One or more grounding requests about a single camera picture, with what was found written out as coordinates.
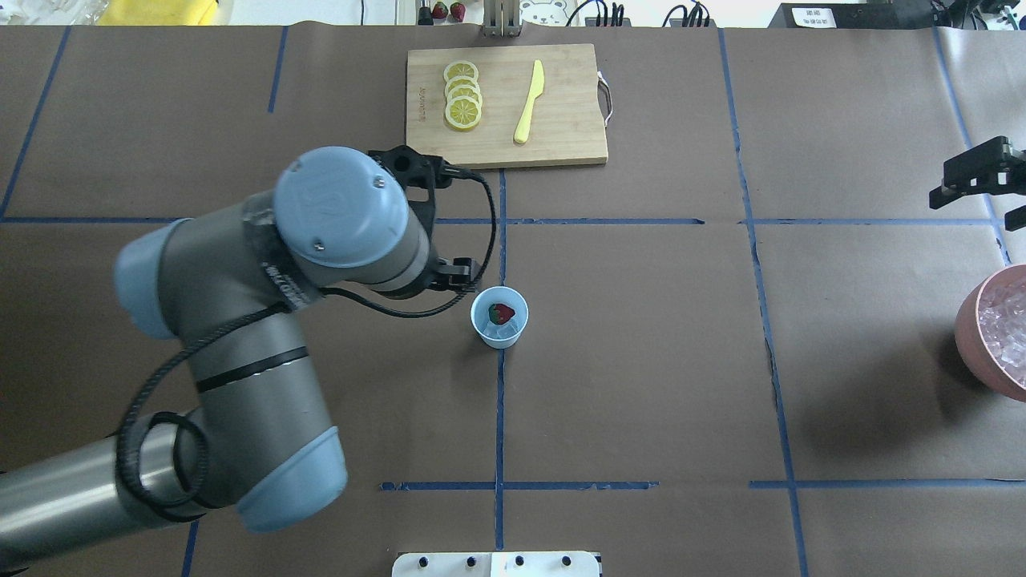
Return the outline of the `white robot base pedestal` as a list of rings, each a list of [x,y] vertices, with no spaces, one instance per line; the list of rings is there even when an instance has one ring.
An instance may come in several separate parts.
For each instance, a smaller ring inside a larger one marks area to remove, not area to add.
[[[602,576],[601,555],[590,551],[407,552],[392,576]]]

